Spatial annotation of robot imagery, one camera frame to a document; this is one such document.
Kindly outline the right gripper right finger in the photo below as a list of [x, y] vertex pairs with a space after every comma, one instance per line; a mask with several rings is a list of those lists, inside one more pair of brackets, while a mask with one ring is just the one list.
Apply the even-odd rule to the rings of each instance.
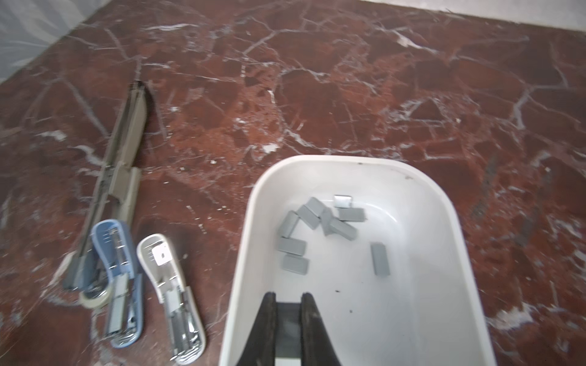
[[341, 366], [316, 301], [310, 293], [301, 301], [301, 362], [303, 366]]

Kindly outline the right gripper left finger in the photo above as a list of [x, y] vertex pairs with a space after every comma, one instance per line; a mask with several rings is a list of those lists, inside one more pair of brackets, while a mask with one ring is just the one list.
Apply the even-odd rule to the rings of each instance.
[[276, 359], [276, 330], [276, 294], [267, 292], [262, 298], [237, 366], [274, 366]]

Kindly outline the small white stapler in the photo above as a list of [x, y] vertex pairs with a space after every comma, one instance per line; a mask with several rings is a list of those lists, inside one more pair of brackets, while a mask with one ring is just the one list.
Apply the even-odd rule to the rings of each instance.
[[204, 353], [207, 339], [172, 242], [160, 233], [149, 235], [137, 245], [137, 257], [163, 305], [171, 360], [178, 365], [192, 364]]

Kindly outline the white oval tray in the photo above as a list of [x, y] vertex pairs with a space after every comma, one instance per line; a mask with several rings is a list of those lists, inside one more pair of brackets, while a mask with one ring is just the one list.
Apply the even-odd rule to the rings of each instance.
[[[299, 223], [308, 271], [286, 271], [277, 249], [286, 215], [311, 198], [352, 198], [357, 237]], [[496, 363], [459, 219], [433, 179], [405, 163], [294, 156], [257, 180], [245, 215], [219, 362], [240, 358], [262, 297], [314, 296], [344, 365]]]

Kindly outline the small blue stapler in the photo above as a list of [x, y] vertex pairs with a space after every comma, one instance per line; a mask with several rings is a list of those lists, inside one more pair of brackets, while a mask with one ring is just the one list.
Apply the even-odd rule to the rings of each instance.
[[143, 316], [143, 274], [130, 230], [123, 221], [109, 219], [94, 225], [91, 234], [111, 285], [111, 299], [105, 324], [105, 338], [123, 349], [141, 336]]

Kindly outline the beige black long stapler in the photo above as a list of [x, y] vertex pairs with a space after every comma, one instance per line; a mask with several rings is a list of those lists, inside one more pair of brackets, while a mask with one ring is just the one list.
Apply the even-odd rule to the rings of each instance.
[[115, 219], [126, 224], [133, 220], [141, 177], [134, 160], [149, 117], [149, 98], [143, 82], [135, 80], [130, 84], [108, 141], [76, 250], [62, 281], [63, 289], [79, 294], [79, 303], [86, 309], [101, 308], [111, 297], [111, 285], [94, 250], [91, 232], [103, 220]]

